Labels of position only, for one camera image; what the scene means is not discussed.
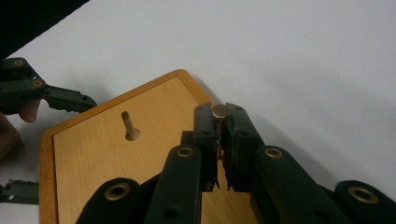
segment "wooden board edge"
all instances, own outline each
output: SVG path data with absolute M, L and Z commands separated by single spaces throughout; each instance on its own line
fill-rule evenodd
M 41 136 L 38 185 L 39 223 L 58 223 L 58 204 L 56 201 L 55 157 L 53 136 L 45 132 Z
M 211 97 L 202 89 L 202 87 L 193 79 L 193 77 L 184 69 L 178 69 L 179 78 L 186 86 L 187 90 L 190 91 L 191 95 L 194 96 L 195 100 L 199 104 L 210 102 L 215 105 Z
M 209 95 L 198 85 L 192 76 L 184 69 L 178 69 L 161 77 L 158 77 L 142 86 L 107 101 L 89 111 L 86 111 L 74 118 L 67 120 L 44 132 L 40 142 L 40 185 L 39 185 L 39 222 L 42 224 L 59 223 L 58 205 L 56 192 L 56 174 L 55 174 L 55 158 L 53 148 L 53 135 L 59 133 L 77 123 L 82 122 L 96 114 L 99 114 L 112 106 L 118 105 L 132 97 L 152 89 L 167 80 L 179 77 L 191 95 L 199 104 L 210 102 L 214 104 Z

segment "human finger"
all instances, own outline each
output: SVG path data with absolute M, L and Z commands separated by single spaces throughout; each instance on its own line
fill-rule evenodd
M 35 122 L 40 101 L 32 101 L 24 104 L 20 109 L 20 117 L 26 122 Z
M 0 113 L 0 160 L 20 141 L 18 131 L 8 121 L 7 117 Z

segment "metal pin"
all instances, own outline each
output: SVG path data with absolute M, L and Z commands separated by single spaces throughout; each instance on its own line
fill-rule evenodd
M 129 117 L 128 112 L 124 111 L 121 113 L 122 120 L 126 128 L 125 139 L 128 141 L 134 141 L 140 135 L 140 130 L 134 127 L 134 124 Z
M 226 105 L 215 105 L 212 108 L 212 114 L 213 117 L 219 120 L 219 127 L 218 127 L 218 135 L 219 135 L 219 140 L 217 142 L 217 152 L 218 152 L 218 160 L 222 159 L 222 154 L 221 154 L 221 135 L 222 135 L 222 126 L 223 126 L 223 121 L 225 118 L 230 116 L 230 109 Z

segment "black plastic part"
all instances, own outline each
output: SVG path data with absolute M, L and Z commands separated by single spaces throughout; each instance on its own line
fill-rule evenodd
M 38 204 L 38 183 L 10 180 L 5 187 L 0 186 L 0 203 Z
M 50 108 L 84 112 L 96 106 L 96 102 L 79 91 L 52 87 L 40 78 L 23 58 L 5 59 L 0 64 L 0 112 L 17 114 L 31 101 L 44 99 Z
M 251 192 L 255 152 L 264 142 L 244 108 L 229 103 L 226 106 L 230 116 L 223 122 L 222 145 L 228 188 L 233 187 L 235 192 Z
M 106 197 L 106 193 L 110 188 L 117 185 L 126 185 L 129 189 L 124 197 L 110 201 Z M 122 194 L 123 190 L 125 189 L 119 189 L 120 192 L 114 192 L 114 194 Z M 131 179 L 116 178 L 107 181 L 92 195 L 82 210 L 77 223 L 132 223 L 136 216 L 134 211 L 138 206 L 139 191 L 139 185 Z
M 201 150 L 192 145 L 169 152 L 144 223 L 200 223 Z
M 42 97 L 49 103 L 49 107 L 58 110 L 82 113 L 96 106 L 96 102 L 79 91 L 47 86 Z
M 334 199 L 355 223 L 396 223 L 396 203 L 368 184 L 340 182 Z
M 280 223 L 351 223 L 288 151 L 260 147 L 255 166 Z
M 218 158 L 216 132 L 210 103 L 194 108 L 194 131 L 192 143 L 202 151 L 201 188 L 203 192 L 213 191 L 218 183 Z

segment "light wood surface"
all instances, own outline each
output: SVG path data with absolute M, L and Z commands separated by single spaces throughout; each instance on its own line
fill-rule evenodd
M 107 180 L 143 183 L 163 168 L 182 131 L 192 130 L 193 109 L 210 97 L 184 70 L 176 70 L 48 130 L 40 152 L 40 222 L 75 223 Z M 125 139 L 127 111 L 140 136 Z M 248 195 L 225 189 L 203 194 L 202 223 L 255 223 Z

